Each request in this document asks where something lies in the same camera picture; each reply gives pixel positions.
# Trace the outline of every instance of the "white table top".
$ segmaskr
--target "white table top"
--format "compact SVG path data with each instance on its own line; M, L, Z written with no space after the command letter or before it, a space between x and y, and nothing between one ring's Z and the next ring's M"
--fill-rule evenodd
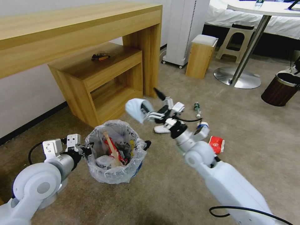
M300 17L300 11L288 10L292 3L287 2L264 2L261 7L255 6L256 1L228 1L227 9L241 11L245 13L255 13L268 16L287 16ZM300 8L300 4L296 4L293 8Z

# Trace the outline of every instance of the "gray carpet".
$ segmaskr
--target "gray carpet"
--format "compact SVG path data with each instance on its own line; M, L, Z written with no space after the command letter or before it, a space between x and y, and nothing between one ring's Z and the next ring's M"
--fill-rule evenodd
M246 69L261 75L262 84L252 90L235 89L212 75L231 58L213 60L204 80L185 77L180 70L160 64L159 89L174 102L186 105L182 118L193 119L193 103L199 101L211 135L225 139L220 158L232 164L265 197L271 211L290 222L299 222L300 211L300 95L285 107L266 104L260 95L274 74L288 61L253 56ZM159 99L148 98L159 109ZM124 114L144 140L151 140L143 166L129 184L108 185L95 181L82 160L69 176L68 186L49 207L34 215L32 224L235 224L230 217L212 217L208 209L219 205L197 172L186 165L169 134L155 134ZM195 130L196 123L189 123ZM28 166L29 149L36 143L92 128L64 108L0 147L0 196L8 201L16 175ZM41 149L33 161L42 161Z

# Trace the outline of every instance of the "white wall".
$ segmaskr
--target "white wall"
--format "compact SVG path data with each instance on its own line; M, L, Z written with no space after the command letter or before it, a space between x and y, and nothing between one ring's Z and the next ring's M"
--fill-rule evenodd
M171 0L134 0L163 4L161 46L167 43ZM0 16L109 2L109 0L0 0ZM47 65L0 80L0 138L65 101Z

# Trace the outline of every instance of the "brown trash bin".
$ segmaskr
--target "brown trash bin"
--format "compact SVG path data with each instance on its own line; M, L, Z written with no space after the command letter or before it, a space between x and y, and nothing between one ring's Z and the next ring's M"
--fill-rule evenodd
M278 73L261 95L263 101L274 106L285 106L300 88L300 77Z

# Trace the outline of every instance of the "white step stool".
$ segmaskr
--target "white step stool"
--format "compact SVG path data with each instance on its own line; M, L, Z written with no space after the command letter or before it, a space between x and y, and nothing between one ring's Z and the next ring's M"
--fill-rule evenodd
M243 58L244 53L246 52L247 46L250 42L251 36L254 32L254 26L245 26L239 24L232 24L222 46L220 47L216 58L221 59L222 55L232 55L237 57L235 63L240 63ZM244 40L238 51L228 49L227 47L233 46L231 39L235 33L242 33L244 35Z

